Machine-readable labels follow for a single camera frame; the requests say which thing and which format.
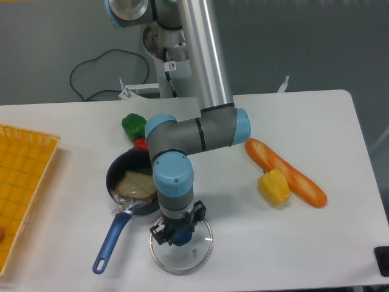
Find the bread slice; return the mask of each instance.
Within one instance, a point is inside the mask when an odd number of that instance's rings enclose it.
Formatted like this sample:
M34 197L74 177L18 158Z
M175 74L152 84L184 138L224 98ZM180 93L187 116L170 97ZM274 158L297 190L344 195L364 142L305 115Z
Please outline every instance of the bread slice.
M157 188L151 175L126 171L114 191L126 201L144 201L150 204L157 198Z

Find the yellow plastic tray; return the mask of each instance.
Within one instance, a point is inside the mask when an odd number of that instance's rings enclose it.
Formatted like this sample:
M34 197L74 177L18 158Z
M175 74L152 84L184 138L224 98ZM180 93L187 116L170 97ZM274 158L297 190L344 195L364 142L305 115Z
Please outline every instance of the yellow plastic tray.
M60 137L0 124L0 276Z

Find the silver metal tube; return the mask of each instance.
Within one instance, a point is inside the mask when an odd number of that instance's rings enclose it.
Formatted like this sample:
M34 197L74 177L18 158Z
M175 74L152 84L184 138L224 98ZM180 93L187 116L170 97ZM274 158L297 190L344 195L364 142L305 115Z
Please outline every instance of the silver metal tube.
M201 110L233 102L211 2L178 0Z
M109 0L112 12L124 20L136 20L146 11L148 0Z

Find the black cable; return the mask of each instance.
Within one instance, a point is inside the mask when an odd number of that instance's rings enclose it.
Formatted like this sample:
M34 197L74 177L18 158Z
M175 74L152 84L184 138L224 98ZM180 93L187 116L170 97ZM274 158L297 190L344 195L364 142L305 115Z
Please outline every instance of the black cable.
M168 49L166 47L164 47L163 50L164 51L162 52L162 62L166 63L168 61L167 60ZM173 94L173 97L178 97L177 92L176 92L174 85L173 85L173 81L171 81L170 73L168 71L165 71L165 76L170 84L170 89L171 89L171 93Z
M74 88L73 86L73 83L72 83L72 76L73 76L73 73L76 71L76 69L78 67L80 67L81 65L85 64L85 63L89 63L89 62L93 62L93 61L97 61L98 59L100 59L102 56L110 53L110 52L122 52L122 53L126 53L126 54L130 54L130 55L135 55L135 56L138 56L140 57L145 63L146 63L146 66L147 66L147 73L146 73L146 77L145 79L143 80L142 84L145 84L145 82L147 81L148 79L148 75L150 73L150 67L149 67L149 64L146 60L146 58L138 53L134 53L134 52L130 52L128 50L121 50L121 49L111 49L111 50L107 50L106 52L102 53L100 56L94 58L94 59L91 59L91 60L88 60L88 61L84 61L80 64L78 64L76 67L74 67L74 69L72 70L71 72L71 76L70 76L70 85L71 85L71 88L75 91L75 93L78 94L78 96L82 99L83 102L89 102L89 101L95 101L95 100L92 100L92 98L100 93L103 93L103 92L121 92L120 90L113 90L113 89L105 89L105 90L101 90L99 92L96 92L96 93L93 93L91 96L87 97L86 99L83 97L83 95L81 93L78 92L77 89Z

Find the frying pan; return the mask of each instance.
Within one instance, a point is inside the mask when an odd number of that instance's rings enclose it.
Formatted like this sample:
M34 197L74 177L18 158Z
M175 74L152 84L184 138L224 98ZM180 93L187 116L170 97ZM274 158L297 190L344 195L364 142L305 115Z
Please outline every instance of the frying pan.
M117 183L124 177L127 170L143 173L145 175L152 175L153 171L151 169L148 151L132 148L116 158L108 168L106 175L106 187L109 195L116 203L119 202L117 197L115 197L113 190L115 189ZM104 272L109 258L115 248L116 242L119 239L120 233L127 222L129 222L132 215L148 215L159 209L157 198L149 203L126 201L128 203L126 210L116 214L103 242L102 248L100 249L96 261L93 264L92 270L95 274L102 274Z

